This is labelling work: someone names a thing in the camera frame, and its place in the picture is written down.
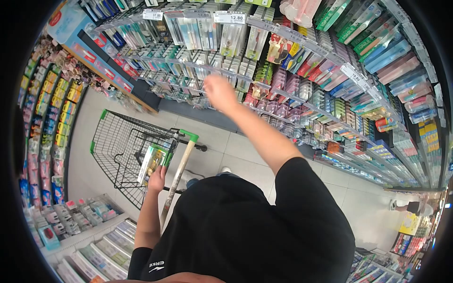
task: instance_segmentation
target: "hand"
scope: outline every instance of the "hand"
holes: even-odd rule
[[[210,103],[226,115],[239,105],[233,87],[222,76],[209,75],[204,79],[204,89]]]
[[[164,189],[165,186],[165,174],[167,173],[167,167],[162,167],[159,165],[151,176],[149,177],[148,182],[148,191],[160,192]]]

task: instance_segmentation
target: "erke logo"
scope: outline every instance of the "erke logo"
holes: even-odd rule
[[[158,262],[154,262],[154,263],[149,264],[149,267],[153,267],[153,266],[156,266],[156,267],[154,267],[153,269],[151,269],[150,271],[148,271],[148,273],[150,273],[151,271],[164,269],[165,266],[162,266],[162,267],[157,266],[157,265],[163,265],[163,264],[164,264],[163,261],[158,261]]]

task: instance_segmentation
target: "shopper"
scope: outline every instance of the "shopper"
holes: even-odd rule
[[[140,211],[128,279],[345,282],[355,240],[326,186],[287,137],[237,102],[225,78],[210,75],[204,85],[212,105],[238,125],[276,175],[275,206],[231,174],[193,180],[161,236],[158,194],[166,168],[159,167]]]
[[[408,205],[397,206],[396,200],[390,201],[391,211],[409,211],[414,213],[416,216],[431,216],[434,213],[432,206],[427,204],[428,196],[425,195],[422,201],[410,201]]]

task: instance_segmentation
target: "tiled floor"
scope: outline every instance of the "tiled floor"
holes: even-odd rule
[[[126,110],[93,90],[87,92],[73,132],[68,172],[69,199],[94,197],[108,193],[132,218],[138,218],[139,210],[113,187],[112,182],[89,152],[90,143],[103,109],[132,116],[167,129],[183,128],[198,134],[199,143],[207,145],[208,151],[193,150],[186,166],[187,169],[209,177],[215,175],[221,167],[228,166],[235,174],[261,188],[271,204],[275,202],[274,175],[246,137],[164,111],[158,115],[148,115]],[[179,144],[167,173],[167,187],[171,186],[184,149],[185,145]],[[396,198],[398,205],[404,205],[408,201],[416,199],[386,192],[376,184],[323,166],[315,161],[308,162],[313,171],[326,184],[349,220],[356,237],[356,245],[367,249],[377,247],[389,250],[404,217],[403,213],[388,210],[390,199]],[[160,193],[159,210],[162,210],[167,194],[167,191]],[[173,201],[177,200],[178,194],[175,195]]]

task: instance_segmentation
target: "black t-shirt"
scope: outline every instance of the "black t-shirt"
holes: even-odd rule
[[[132,253],[128,279],[179,272],[240,282],[345,282],[355,240],[332,195],[302,158],[275,178],[275,206],[244,179],[210,177],[181,195],[154,249]]]

